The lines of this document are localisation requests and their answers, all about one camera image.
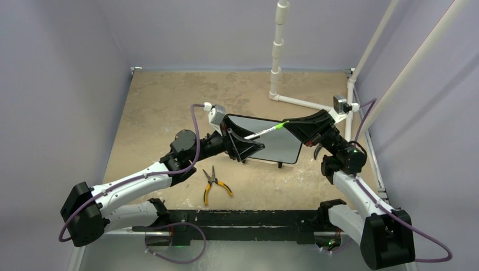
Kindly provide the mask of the white green whiteboard marker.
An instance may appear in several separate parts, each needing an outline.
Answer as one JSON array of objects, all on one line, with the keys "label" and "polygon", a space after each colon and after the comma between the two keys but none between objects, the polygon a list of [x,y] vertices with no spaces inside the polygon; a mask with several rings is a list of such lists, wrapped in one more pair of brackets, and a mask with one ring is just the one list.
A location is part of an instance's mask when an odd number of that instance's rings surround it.
[{"label": "white green whiteboard marker", "polygon": [[246,140],[258,139],[259,137],[261,137],[261,136],[263,136],[263,135],[265,135],[265,134],[267,134],[267,133],[273,132],[273,131],[275,131],[275,130],[277,130],[277,129],[282,129],[282,128],[284,127],[284,125],[285,125],[286,123],[288,123],[288,122],[289,122],[289,121],[285,121],[285,122],[279,123],[279,124],[277,124],[277,125],[275,125],[275,126],[272,126],[272,127],[268,128],[268,129],[264,129],[264,130],[262,130],[262,131],[259,131],[259,132],[256,132],[256,133],[254,133],[254,134],[248,135],[248,136],[244,137],[244,139],[246,139]]}]

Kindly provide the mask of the black-framed whiteboard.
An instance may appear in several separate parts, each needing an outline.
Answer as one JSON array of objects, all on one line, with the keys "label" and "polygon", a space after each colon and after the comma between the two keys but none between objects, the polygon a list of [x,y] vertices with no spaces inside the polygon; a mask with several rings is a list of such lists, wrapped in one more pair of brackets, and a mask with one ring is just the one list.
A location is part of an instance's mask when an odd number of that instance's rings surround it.
[{"label": "black-framed whiteboard", "polygon": [[[251,134],[280,124],[277,120],[253,116],[236,114],[227,114],[227,116],[232,123],[249,130]],[[302,143],[284,128],[261,135],[257,141],[263,143],[265,148],[251,155],[250,159],[274,162],[279,168],[284,164],[295,164],[298,161]]]}]

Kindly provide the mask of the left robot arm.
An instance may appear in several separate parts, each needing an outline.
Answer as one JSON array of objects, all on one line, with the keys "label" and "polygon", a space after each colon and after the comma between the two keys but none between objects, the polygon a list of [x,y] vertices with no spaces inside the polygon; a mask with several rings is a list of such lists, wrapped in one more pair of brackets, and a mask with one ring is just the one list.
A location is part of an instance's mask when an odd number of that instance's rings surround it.
[{"label": "left robot arm", "polygon": [[219,130],[200,138],[198,129],[179,131],[170,144],[170,151],[159,161],[129,177],[103,185],[76,184],[67,196],[60,215],[64,225],[60,242],[86,246],[97,240],[113,224],[114,211],[150,192],[184,182],[197,170],[195,163],[220,153],[227,153],[238,162],[265,148],[258,142],[261,132],[253,133],[228,118]]}]

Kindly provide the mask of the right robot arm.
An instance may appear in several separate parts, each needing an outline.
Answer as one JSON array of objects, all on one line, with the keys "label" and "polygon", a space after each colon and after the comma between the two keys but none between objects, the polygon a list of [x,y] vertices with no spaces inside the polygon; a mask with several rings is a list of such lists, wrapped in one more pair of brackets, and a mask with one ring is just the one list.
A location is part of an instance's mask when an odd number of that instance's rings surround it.
[{"label": "right robot arm", "polygon": [[305,146],[320,145],[329,152],[321,162],[321,174],[355,207],[339,204],[320,211],[319,226],[325,230],[336,226],[347,233],[372,270],[413,262],[416,254],[409,214],[382,201],[359,176],[368,159],[366,150],[341,136],[326,110],[283,122]]}]

